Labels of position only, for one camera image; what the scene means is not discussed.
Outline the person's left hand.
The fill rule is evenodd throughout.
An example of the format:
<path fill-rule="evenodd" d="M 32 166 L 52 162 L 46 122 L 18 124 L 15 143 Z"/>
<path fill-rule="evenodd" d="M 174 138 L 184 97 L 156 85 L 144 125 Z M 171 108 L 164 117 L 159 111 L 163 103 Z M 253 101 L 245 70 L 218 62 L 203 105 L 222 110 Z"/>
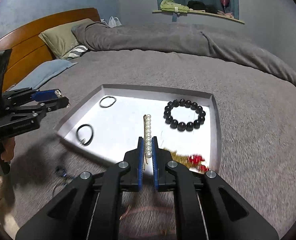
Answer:
<path fill-rule="evenodd" d="M 14 157 L 15 138 L 9 138 L 3 141 L 4 152 L 1 153 L 1 159 L 9 162 Z"/>

